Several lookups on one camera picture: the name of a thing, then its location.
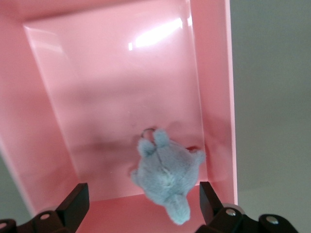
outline gray plush toy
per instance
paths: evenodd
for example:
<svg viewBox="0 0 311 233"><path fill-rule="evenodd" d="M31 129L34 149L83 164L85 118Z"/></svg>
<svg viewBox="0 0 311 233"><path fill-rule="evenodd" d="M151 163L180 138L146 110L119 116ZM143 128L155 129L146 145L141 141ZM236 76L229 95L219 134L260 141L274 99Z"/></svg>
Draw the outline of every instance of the gray plush toy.
<svg viewBox="0 0 311 233"><path fill-rule="evenodd" d="M143 136L140 139L141 161L131 178L150 200L165 207L174 223L181 225L190 219L186 196L197 182L205 154L201 150L190 152L171 141L162 129L155 130L153 137L154 143Z"/></svg>

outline pink tray wall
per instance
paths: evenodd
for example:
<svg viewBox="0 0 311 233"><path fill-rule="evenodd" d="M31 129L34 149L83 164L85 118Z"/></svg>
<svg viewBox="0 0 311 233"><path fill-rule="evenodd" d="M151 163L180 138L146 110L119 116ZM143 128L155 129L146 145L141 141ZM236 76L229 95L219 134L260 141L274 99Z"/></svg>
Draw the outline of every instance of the pink tray wall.
<svg viewBox="0 0 311 233"><path fill-rule="evenodd" d="M176 227L131 183L136 142L150 126L205 149L200 180L237 203L229 1L49 2L0 2L1 153L31 213L88 182L80 232L127 229L121 219L133 223L127 232L203 224L198 187L188 196L191 220ZM163 25L174 29L135 47ZM133 210L138 216L129 217Z"/></svg>

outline pink plastic tray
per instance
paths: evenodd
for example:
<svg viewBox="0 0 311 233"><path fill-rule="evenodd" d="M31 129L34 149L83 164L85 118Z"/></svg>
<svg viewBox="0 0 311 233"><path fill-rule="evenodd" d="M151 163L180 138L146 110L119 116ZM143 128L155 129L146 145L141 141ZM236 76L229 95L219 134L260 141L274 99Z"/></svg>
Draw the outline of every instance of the pink plastic tray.
<svg viewBox="0 0 311 233"><path fill-rule="evenodd" d="M79 232L191 232L130 180L139 135L167 130L207 153L199 181L237 203L229 0L0 1L1 152L30 210L77 183Z"/></svg>

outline metal key ring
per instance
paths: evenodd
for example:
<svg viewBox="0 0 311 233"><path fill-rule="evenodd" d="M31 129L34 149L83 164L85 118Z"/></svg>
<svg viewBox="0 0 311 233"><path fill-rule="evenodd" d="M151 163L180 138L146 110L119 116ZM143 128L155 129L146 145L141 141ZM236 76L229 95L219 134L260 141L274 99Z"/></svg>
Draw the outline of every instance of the metal key ring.
<svg viewBox="0 0 311 233"><path fill-rule="evenodd" d="M153 128L145 129L145 130L141 133L140 137L141 137L141 138L144 138L144 135L145 135L145 133L146 133L147 131L152 131L152 132L154 132L154 131L156 131L156 130L153 129Z"/></svg>

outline gray wall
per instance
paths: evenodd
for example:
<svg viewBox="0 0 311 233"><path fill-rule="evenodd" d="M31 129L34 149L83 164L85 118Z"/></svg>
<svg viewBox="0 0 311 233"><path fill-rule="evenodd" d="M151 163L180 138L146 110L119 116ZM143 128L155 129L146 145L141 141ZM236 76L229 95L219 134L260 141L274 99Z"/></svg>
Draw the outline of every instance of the gray wall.
<svg viewBox="0 0 311 233"><path fill-rule="evenodd" d="M310 232L311 1L232 0L239 206Z"/></svg>

